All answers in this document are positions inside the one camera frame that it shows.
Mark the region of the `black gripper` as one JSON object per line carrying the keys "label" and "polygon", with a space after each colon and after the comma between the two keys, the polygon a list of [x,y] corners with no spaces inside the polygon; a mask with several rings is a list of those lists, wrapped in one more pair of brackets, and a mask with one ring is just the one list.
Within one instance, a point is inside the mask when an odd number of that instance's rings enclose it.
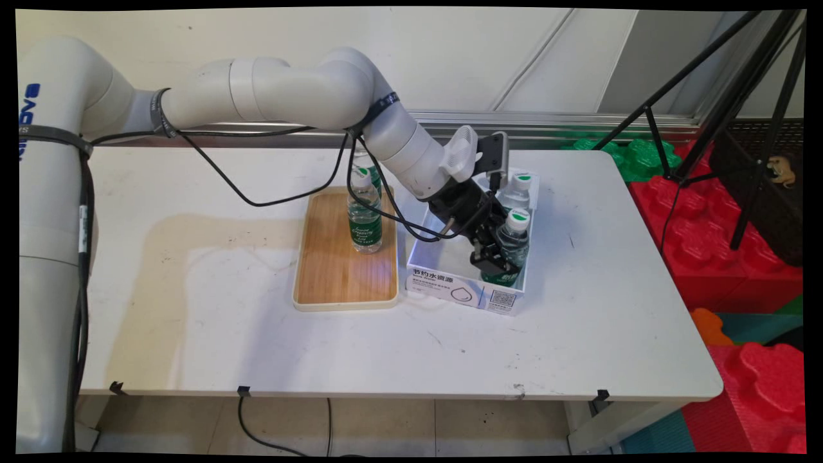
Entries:
{"label": "black gripper", "polygon": [[428,208],[447,226],[441,235],[463,235],[471,241],[471,265],[482,276],[500,277],[512,272],[496,238],[509,209],[500,205],[496,194],[483,190],[475,181],[449,181],[430,199]]}

